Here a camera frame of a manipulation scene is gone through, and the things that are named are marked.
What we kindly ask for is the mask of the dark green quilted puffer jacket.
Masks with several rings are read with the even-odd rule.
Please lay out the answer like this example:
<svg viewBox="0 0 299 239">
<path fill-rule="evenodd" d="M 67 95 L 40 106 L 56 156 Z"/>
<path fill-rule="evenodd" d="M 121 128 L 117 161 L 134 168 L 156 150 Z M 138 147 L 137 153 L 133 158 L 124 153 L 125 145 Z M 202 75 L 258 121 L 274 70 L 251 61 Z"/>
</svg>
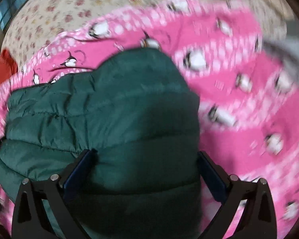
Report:
<svg viewBox="0 0 299 239">
<path fill-rule="evenodd" d="M 60 173 L 95 149 L 67 204 L 91 238 L 197 238 L 199 98 L 156 49 L 15 90 L 0 142 L 0 184 Z"/>
</svg>

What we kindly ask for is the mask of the pink penguin print blanket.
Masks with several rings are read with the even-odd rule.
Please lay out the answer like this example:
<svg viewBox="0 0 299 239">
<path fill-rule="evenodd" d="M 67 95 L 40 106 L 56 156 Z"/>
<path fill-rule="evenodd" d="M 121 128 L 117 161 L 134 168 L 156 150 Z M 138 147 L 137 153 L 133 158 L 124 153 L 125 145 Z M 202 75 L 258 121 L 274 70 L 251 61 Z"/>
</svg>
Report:
<svg viewBox="0 0 299 239">
<path fill-rule="evenodd" d="M 299 218 L 299 86 L 262 48 L 239 1 L 165 0 L 124 7 L 40 49 L 0 85 L 0 142 L 8 99 L 20 88 L 91 72 L 118 53 L 156 49 L 199 98 L 199 235 L 285 237 Z"/>
</svg>

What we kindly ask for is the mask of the red ruffled pillow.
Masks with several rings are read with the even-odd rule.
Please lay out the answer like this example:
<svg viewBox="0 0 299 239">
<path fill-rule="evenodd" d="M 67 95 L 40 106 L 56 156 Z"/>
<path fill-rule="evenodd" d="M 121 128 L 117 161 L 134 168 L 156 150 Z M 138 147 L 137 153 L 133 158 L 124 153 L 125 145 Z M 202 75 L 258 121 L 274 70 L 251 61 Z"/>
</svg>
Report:
<svg viewBox="0 0 299 239">
<path fill-rule="evenodd" d="M 0 54 L 0 85 L 17 72 L 17 62 L 8 49 L 3 49 Z"/>
</svg>

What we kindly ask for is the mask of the grey white garment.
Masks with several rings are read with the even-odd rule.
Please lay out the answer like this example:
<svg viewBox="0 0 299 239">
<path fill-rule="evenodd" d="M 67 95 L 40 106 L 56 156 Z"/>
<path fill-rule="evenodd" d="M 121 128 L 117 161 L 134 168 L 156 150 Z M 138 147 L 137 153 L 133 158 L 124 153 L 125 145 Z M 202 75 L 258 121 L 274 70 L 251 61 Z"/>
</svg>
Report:
<svg viewBox="0 0 299 239">
<path fill-rule="evenodd" d="M 284 70 L 299 86 L 299 38 L 289 36 L 284 40 L 265 39 L 263 48 L 281 60 Z"/>
</svg>

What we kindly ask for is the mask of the beige floral bed sheet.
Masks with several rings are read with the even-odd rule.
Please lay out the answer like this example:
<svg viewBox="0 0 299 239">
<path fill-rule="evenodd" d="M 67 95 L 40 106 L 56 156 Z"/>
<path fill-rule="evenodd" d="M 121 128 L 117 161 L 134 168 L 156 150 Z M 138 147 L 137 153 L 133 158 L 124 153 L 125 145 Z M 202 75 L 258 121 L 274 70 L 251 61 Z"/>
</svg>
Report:
<svg viewBox="0 0 299 239">
<path fill-rule="evenodd" d="M 88 20 L 124 5 L 155 6 L 160 1 L 27 0 L 14 16 L 0 12 L 0 22 L 9 21 L 2 48 L 9 49 L 15 61 L 22 65 L 38 49 L 65 30 L 77 29 Z M 295 16 L 285 0 L 242 1 L 255 13 L 267 37 L 282 39 L 286 36 L 286 24 L 294 20 Z"/>
</svg>

